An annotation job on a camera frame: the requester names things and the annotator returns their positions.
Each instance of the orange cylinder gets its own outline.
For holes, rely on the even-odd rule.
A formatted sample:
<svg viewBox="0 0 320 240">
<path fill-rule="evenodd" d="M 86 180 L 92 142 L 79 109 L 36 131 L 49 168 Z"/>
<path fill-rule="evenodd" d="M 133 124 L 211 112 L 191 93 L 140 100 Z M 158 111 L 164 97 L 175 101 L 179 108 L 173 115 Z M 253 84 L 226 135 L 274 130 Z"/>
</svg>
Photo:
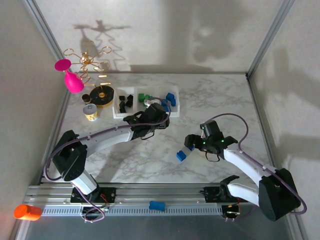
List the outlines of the orange cylinder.
<svg viewBox="0 0 320 240">
<path fill-rule="evenodd" d="M 16 219 L 36 221 L 41 217 L 42 209 L 36 206 L 21 204 L 14 210 L 13 216 Z"/>
</svg>

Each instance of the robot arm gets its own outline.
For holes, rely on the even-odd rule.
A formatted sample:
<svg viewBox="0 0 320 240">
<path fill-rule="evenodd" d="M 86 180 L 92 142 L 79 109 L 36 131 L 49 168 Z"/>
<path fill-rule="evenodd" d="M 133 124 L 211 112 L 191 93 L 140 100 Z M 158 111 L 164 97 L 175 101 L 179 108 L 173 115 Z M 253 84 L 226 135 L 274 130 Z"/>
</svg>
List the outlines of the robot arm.
<svg viewBox="0 0 320 240">
<path fill-rule="evenodd" d="M 94 201 L 99 196 L 100 188 L 95 179 L 85 170 L 87 157 L 118 143 L 142 138 L 150 133 L 154 135 L 156 129 L 165 129 L 169 126 L 170 122 L 167 118 L 165 109 L 160 104 L 153 103 L 145 111 L 125 117 L 123 121 L 130 125 L 128 127 L 118 128 L 115 126 L 111 128 L 113 130 L 99 132 L 96 136 L 96 133 L 91 132 L 78 135 L 72 130 L 67 131 L 62 135 L 55 149 L 72 140 L 83 137 L 85 139 L 64 147 L 53 157 L 52 161 L 64 181 L 71 182 L 83 194 L 87 195 L 88 199 Z"/>
<path fill-rule="evenodd" d="M 205 122 L 200 125 L 204 136 L 188 135 L 184 145 L 196 148 L 202 152 L 216 154 L 244 172 L 254 183 L 244 183 L 238 176 L 230 176 L 220 182 L 220 197 L 237 197 L 260 207 L 263 214 L 270 220 L 276 221 L 300 206 L 301 202 L 281 184 L 272 174 L 264 170 L 269 169 L 280 177 L 292 189 L 297 191 L 294 180 L 288 170 L 277 170 L 273 166 L 260 162 L 262 168 L 246 158 L 235 144 L 238 143 L 231 136 L 224 137 L 216 121 Z"/>
</svg>

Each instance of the white tray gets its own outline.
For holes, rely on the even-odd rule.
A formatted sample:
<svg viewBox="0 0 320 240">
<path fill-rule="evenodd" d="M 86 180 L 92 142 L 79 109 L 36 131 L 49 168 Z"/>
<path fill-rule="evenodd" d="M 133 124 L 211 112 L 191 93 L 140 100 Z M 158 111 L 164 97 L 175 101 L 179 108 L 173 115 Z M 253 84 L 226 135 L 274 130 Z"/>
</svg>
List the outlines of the white tray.
<svg viewBox="0 0 320 240">
<path fill-rule="evenodd" d="M 133 115 L 139 111 L 146 110 L 143 102 L 138 101 L 138 94 L 148 94 L 153 97 L 166 99 L 168 93 L 174 94 L 175 106 L 171 107 L 170 117 L 180 116 L 180 101 L 179 101 L 179 90 L 177 86 L 174 85 L 162 85 L 162 86 L 121 86 L 114 88 L 112 112 L 114 119 L 123 119 L 126 116 Z M 127 97 L 129 95 L 133 96 L 133 106 L 125 107 L 126 113 L 121 113 L 119 109 L 119 96 L 125 96 L 125 102 L 127 102 Z"/>
</svg>

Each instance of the white wall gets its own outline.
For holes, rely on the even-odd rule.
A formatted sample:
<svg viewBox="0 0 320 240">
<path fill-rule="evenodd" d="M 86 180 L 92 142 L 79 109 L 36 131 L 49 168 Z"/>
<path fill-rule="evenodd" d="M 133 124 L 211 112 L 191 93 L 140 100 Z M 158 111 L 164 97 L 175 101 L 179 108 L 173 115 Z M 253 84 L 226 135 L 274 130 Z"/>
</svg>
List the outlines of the white wall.
<svg viewBox="0 0 320 240">
<path fill-rule="evenodd" d="M 62 50 L 110 45 L 114 71 L 212 73 L 248 71 L 283 0 L 36 2 Z"/>
<path fill-rule="evenodd" d="M 310 240 L 320 239 L 319 9 L 319 0 L 294 2 L 253 77 L 276 161 L 308 206 L 299 220 Z"/>
<path fill-rule="evenodd" d="M 0 4 L 0 239 L 41 168 L 65 90 L 63 75 L 21 0 Z"/>
</svg>

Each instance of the marble table surface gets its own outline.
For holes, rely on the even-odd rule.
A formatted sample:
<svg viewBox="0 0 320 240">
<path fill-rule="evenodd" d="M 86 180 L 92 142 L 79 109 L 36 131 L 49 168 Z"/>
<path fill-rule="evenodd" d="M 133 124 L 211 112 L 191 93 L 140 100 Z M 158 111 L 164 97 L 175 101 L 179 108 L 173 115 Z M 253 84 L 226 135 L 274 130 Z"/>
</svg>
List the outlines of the marble table surface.
<svg viewBox="0 0 320 240">
<path fill-rule="evenodd" d="M 241 74 L 132 74 L 108 75 L 112 87 L 176 85 L 179 88 L 180 117 L 171 117 L 170 126 L 156 130 L 155 136 L 141 141 L 116 144 L 87 158 L 85 169 L 98 183 L 217 183 L 230 175 L 250 179 L 236 166 L 221 160 L 209 162 L 205 154 L 195 150 L 180 162 L 176 154 L 184 145 L 188 134 L 201 134 L 199 124 L 222 113 L 235 113 L 245 118 L 249 134 L 242 146 L 252 157 L 269 163 L 263 135 L 259 127 L 247 80 Z M 83 114 L 82 94 L 89 93 L 86 86 L 79 94 L 72 94 L 59 132 L 73 130 L 76 134 L 94 132 L 121 125 L 113 119 L 112 107 L 102 109 L 99 119 L 88 121 Z M 240 140 L 246 128 L 233 116 L 218 118 L 224 136 Z M 208 155 L 216 160 L 215 155 Z M 51 164 L 50 175 L 58 176 Z"/>
</svg>

